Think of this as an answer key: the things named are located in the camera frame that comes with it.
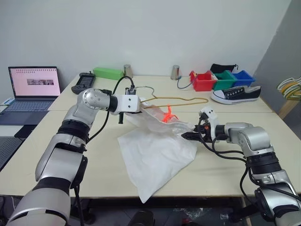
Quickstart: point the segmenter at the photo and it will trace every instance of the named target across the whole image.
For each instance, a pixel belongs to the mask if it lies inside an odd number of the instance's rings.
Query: gold wire hanger
[[[147,101],[151,101],[151,100],[156,100],[156,99],[177,99],[177,100],[184,100],[184,101],[191,101],[191,100],[196,100],[196,99],[198,99],[198,100],[204,100],[204,102],[194,102],[194,103],[177,104],[177,105],[159,105],[159,106],[153,105],[153,106],[144,107],[144,109],[154,108],[154,107],[168,107],[168,106],[172,107],[172,106],[198,105],[198,104],[208,103],[208,99],[207,98],[194,97],[194,98],[191,98],[191,99],[185,99],[185,98],[182,98],[182,97],[157,97],[157,96],[154,95],[155,89],[153,87],[150,87],[150,86],[137,86],[136,89],[137,88],[149,88],[149,89],[152,89],[151,95],[153,96],[153,98],[150,98],[150,99],[147,99],[147,100],[143,100],[143,101],[141,101],[141,103],[147,102]]]

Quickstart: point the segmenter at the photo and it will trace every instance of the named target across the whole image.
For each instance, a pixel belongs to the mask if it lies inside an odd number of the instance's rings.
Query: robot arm
[[[83,179],[88,133],[99,110],[117,115],[140,111],[137,95],[111,95],[108,90],[87,89],[66,114],[36,168],[37,185],[13,212],[8,226],[64,226],[70,216],[69,190]]]
[[[200,112],[200,120],[205,121],[201,131],[205,134],[206,142],[227,136],[228,143],[241,147],[246,166],[251,170],[250,179],[259,186],[255,190],[255,198],[264,219],[275,221],[277,226],[301,225],[300,199],[296,199],[298,194],[286,171],[281,168],[267,132],[248,123],[217,125],[216,114],[208,107]]]

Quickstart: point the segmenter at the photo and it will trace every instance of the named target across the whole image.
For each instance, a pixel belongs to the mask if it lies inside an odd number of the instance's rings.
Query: black sneaker
[[[211,94],[211,98],[226,105],[238,104],[241,102],[257,100],[261,86],[247,87],[236,86],[230,89],[217,90]]]

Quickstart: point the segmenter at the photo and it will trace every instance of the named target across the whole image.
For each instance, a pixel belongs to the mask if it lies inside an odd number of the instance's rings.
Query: white plastic bag
[[[172,118],[161,122],[159,108],[142,109],[126,117],[139,128],[118,138],[121,153],[132,183],[142,203],[195,158],[196,142],[181,137],[194,126]]]

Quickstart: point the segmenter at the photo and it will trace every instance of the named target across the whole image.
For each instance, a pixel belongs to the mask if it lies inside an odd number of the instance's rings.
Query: green box
[[[220,74],[214,74],[217,77],[213,90],[229,89],[237,81],[237,78],[230,72],[224,71]]]
[[[121,70],[101,68],[101,67],[94,68],[93,73],[95,74],[96,77],[113,79],[113,80],[119,80],[123,76],[123,72]]]

